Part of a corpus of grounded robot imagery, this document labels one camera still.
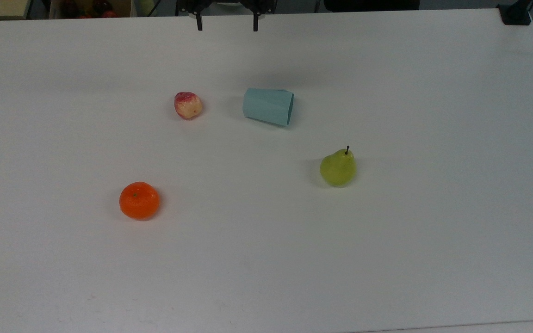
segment orange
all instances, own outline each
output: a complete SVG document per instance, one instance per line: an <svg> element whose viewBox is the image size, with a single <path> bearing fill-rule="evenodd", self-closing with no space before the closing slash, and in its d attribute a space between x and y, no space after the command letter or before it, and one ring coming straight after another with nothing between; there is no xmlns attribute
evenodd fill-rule
<svg viewBox="0 0 533 333"><path fill-rule="evenodd" d="M152 217L159 208L159 195L148 183L138 181L124 188L118 199L120 210L136 220Z"/></svg>

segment black device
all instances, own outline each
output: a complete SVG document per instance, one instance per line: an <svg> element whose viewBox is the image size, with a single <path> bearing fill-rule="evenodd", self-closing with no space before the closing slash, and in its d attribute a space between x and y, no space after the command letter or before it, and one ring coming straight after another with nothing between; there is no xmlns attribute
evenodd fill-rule
<svg viewBox="0 0 533 333"><path fill-rule="evenodd" d="M529 17L529 11L532 7L533 0L518 0L511 6L497 5L501 13L501 19L506 25L529 25L532 21Z"/></svg>
<svg viewBox="0 0 533 333"><path fill-rule="evenodd" d="M213 0L177 0L176 2L176 16L180 12L187 12L194 15L197 19L197 28L199 31L203 30L203 19L201 12L203 9L211 6ZM250 9L254 15L254 31L258 31L258 17L267 13L275 13L277 7L277 0L219 0L218 2L239 2L244 7Z"/></svg>

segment pear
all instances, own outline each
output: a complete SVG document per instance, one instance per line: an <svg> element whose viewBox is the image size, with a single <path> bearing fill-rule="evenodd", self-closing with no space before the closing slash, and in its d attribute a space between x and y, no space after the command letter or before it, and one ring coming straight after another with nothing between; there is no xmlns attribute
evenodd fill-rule
<svg viewBox="0 0 533 333"><path fill-rule="evenodd" d="M341 149L334 154L330 154L322 159L320 163L320 174L326 183L332 186L343 186L355 177L357 163L353 157L353 152Z"/></svg>

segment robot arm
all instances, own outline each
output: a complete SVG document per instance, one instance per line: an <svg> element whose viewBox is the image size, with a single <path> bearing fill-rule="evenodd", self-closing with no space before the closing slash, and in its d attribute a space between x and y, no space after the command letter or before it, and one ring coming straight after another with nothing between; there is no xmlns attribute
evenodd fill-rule
<svg viewBox="0 0 533 333"><path fill-rule="evenodd" d="M177 0L176 14L188 12L190 15L194 15L197 19L197 28L202 31L201 11L211 6L212 3L213 0ZM274 13L277 7L277 0L240 0L240 3L254 14L254 31L258 31L258 17L265 13Z"/></svg>

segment light blue cup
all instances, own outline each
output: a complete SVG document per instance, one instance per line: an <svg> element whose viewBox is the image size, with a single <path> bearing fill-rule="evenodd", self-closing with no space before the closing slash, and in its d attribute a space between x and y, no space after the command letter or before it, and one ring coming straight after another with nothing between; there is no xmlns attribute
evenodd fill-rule
<svg viewBox="0 0 533 333"><path fill-rule="evenodd" d="M287 126L291 119L293 96L287 90L248 88L242 112L247 118Z"/></svg>

